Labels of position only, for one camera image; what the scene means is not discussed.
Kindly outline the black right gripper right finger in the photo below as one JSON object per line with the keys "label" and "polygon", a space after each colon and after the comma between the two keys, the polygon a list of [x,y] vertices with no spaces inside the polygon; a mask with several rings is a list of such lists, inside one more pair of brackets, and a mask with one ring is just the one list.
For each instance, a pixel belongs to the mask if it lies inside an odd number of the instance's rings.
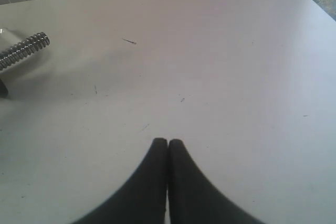
{"label": "black right gripper right finger", "polygon": [[171,223],[261,223],[206,178],[183,141],[169,142],[168,163]]}

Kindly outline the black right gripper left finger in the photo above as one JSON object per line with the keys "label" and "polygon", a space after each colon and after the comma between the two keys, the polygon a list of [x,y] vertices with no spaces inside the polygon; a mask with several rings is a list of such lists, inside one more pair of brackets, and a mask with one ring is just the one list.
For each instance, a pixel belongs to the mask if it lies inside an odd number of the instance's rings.
{"label": "black right gripper left finger", "polygon": [[104,203],[75,223],[164,223],[168,144],[155,138],[141,164]]}

